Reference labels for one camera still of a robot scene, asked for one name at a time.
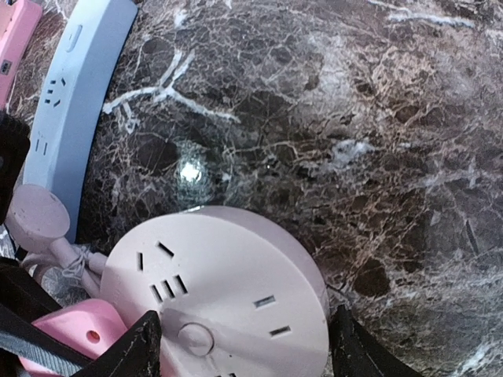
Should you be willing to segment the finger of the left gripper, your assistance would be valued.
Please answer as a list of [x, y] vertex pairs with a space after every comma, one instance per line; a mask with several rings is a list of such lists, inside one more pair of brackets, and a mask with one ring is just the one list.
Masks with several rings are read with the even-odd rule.
[[1, 349], [52, 372], [72, 376], [92, 360], [32, 323], [59, 309], [61, 306], [17, 261], [1, 260]]

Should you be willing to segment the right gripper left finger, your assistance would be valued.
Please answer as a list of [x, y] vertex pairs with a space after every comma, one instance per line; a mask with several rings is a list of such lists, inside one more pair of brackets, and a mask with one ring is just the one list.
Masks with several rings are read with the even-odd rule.
[[75, 377], [160, 377], [161, 325], [149, 310], [98, 359]]

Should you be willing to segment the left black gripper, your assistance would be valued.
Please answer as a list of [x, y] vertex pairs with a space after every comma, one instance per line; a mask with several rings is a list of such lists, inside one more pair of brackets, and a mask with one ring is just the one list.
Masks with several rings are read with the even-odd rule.
[[14, 186], [30, 148], [30, 127], [1, 110], [1, 224], [13, 197]]

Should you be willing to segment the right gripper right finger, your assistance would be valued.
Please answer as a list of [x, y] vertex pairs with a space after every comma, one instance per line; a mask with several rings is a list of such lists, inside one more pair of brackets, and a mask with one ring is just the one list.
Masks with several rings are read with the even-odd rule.
[[340, 305], [329, 325], [334, 376], [421, 377], [394, 357]]

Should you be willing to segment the pink plug adapter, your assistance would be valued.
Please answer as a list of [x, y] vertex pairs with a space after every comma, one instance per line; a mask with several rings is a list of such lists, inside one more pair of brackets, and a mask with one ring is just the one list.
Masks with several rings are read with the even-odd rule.
[[32, 322], [37, 328], [92, 362], [117, 342], [130, 327], [108, 302], [87, 299]]

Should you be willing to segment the round pink power socket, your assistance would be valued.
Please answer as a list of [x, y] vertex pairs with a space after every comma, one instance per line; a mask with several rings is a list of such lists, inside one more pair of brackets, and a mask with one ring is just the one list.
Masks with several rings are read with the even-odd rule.
[[319, 376], [327, 364], [320, 270], [289, 232], [247, 210], [141, 223], [108, 256], [100, 296], [125, 324], [158, 314], [164, 376]]

